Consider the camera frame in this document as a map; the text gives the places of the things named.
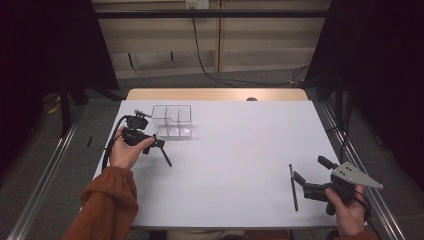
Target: person's arm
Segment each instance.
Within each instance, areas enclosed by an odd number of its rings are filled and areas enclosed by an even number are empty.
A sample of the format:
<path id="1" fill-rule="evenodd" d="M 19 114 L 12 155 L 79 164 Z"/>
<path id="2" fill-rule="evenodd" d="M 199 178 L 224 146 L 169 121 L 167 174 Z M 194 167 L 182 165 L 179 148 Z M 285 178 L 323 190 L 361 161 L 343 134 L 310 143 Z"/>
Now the person's arm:
<path id="1" fill-rule="evenodd" d="M 363 198 L 364 188 L 360 185 L 356 186 L 355 197 L 361 201 Z M 377 238 L 371 233 L 364 230 L 364 207 L 356 201 L 347 206 L 342 202 L 339 195 L 331 188 L 325 189 L 325 194 L 336 208 L 337 229 L 339 237 L 335 240 L 376 240 Z"/>
<path id="2" fill-rule="evenodd" d="M 138 211 L 137 189 L 130 169 L 154 139 L 128 146 L 121 133 L 122 128 L 115 136 L 110 167 L 84 189 L 82 209 L 62 239 L 126 239 Z"/>

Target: gray floor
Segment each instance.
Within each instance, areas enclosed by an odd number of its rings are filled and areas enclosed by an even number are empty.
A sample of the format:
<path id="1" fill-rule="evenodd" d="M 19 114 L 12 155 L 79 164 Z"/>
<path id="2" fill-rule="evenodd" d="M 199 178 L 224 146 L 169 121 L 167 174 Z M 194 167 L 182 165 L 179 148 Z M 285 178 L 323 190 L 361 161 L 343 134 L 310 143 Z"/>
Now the gray floor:
<path id="1" fill-rule="evenodd" d="M 228 72 L 214 74 L 214 76 L 276 84 L 285 83 L 291 79 L 292 71 Z M 261 85 L 234 81 L 230 83 L 237 87 L 261 87 Z M 126 96 L 129 89 L 136 87 L 228 87 L 209 79 L 204 74 L 128 79 L 120 80 L 119 84 L 121 91 L 116 93 L 121 96 Z M 91 180 L 101 157 L 113 120 L 118 112 L 119 103 L 106 99 L 91 90 L 87 90 L 87 94 L 90 96 L 90 101 L 86 106 L 71 104 L 74 116 L 77 116 L 78 112 L 81 112 L 82 115 L 56 175 L 48 186 L 44 200 L 28 229 L 27 239 L 58 239 L 62 236 L 79 210 L 79 194 Z M 329 128 L 321 109 L 323 103 L 316 101 L 314 89 L 307 90 L 307 94 L 314 101 L 324 127 Z M 46 104 L 45 108 L 49 108 L 51 104 Z M 390 150 L 378 144 L 375 140 L 376 133 L 358 109 L 353 109 L 350 122 L 350 140 L 369 174 L 384 184 L 385 189 L 381 193 L 395 215 L 405 238 L 424 239 L 424 229 L 422 228 L 424 226 L 423 192 L 399 169 Z M 0 239 L 7 238 L 19 214 L 23 211 L 60 141 L 60 132 L 60 110 L 52 115 L 43 113 L 25 150 L 3 180 L 0 189 Z M 330 141 L 336 153 L 339 153 L 340 145 L 334 135 L 330 137 Z M 388 239 L 375 214 L 372 215 L 370 222 L 375 233 L 381 239 Z M 326 232 L 328 229 L 296 229 L 294 236 L 295 239 L 325 239 Z M 131 236 L 134 239 L 139 236 L 141 239 L 141 235 L 138 235 L 137 232 L 133 232 Z"/>

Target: hand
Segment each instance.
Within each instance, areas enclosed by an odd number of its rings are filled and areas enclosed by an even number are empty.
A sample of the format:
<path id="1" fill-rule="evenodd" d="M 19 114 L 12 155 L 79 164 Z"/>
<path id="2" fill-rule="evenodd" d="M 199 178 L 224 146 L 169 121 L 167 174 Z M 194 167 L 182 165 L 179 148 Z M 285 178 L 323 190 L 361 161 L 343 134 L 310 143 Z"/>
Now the hand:
<path id="1" fill-rule="evenodd" d="M 135 146 L 129 146 L 122 138 L 122 129 L 124 129 L 124 127 L 120 127 L 116 131 L 115 143 L 113 144 L 109 161 L 110 166 L 130 170 L 137 162 L 141 151 L 152 145 L 152 143 L 155 142 L 155 139 L 153 137 L 147 138 Z"/>
<path id="2" fill-rule="evenodd" d="M 363 194 L 364 188 L 356 185 L 356 191 Z M 363 196 L 355 193 L 355 197 L 364 201 Z M 341 237 L 354 236 L 364 231 L 364 215 L 365 209 L 356 201 L 352 201 L 347 206 L 344 205 L 339 195 L 331 188 L 325 189 L 325 195 L 334 204 L 336 208 L 337 228 Z"/>

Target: human hand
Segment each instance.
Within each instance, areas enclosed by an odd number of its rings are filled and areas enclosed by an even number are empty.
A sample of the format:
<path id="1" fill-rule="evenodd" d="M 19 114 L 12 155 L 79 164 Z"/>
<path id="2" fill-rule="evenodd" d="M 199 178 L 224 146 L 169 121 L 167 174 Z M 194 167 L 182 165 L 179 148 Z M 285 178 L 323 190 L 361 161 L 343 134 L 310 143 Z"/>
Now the human hand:
<path id="1" fill-rule="evenodd" d="M 356 185 L 355 190 L 361 194 L 364 192 L 361 185 Z M 359 193 L 355 193 L 355 197 L 364 201 L 364 197 Z M 325 189 L 325 195 L 336 208 L 337 228 L 341 237 L 354 236 L 364 231 L 365 209 L 361 204 L 352 201 L 346 206 L 331 188 Z"/>
<path id="2" fill-rule="evenodd" d="M 120 127 L 115 134 L 115 142 L 110 153 L 109 161 L 110 166 L 120 167 L 126 170 L 130 170 L 137 162 L 138 156 L 141 151 L 152 145 L 155 142 L 153 137 L 144 139 L 135 146 L 129 146 L 124 142 L 122 138 L 122 130 L 124 127 Z"/>

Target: brown sleeve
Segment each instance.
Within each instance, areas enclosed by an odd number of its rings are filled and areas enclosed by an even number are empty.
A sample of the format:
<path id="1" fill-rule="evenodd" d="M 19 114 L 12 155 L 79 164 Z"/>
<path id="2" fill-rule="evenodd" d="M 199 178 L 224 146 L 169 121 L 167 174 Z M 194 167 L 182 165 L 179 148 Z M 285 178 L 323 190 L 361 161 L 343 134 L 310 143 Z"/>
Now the brown sleeve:
<path id="1" fill-rule="evenodd" d="M 336 237 L 336 238 L 334 238 L 334 240 L 378 240 L 378 238 L 375 237 L 374 235 L 372 235 L 368 231 L 363 231 L 363 232 L 356 234 L 355 236 Z"/>
<path id="2" fill-rule="evenodd" d="M 126 239 L 138 212 L 132 172 L 107 167 L 84 189 L 81 203 L 62 239 Z"/>

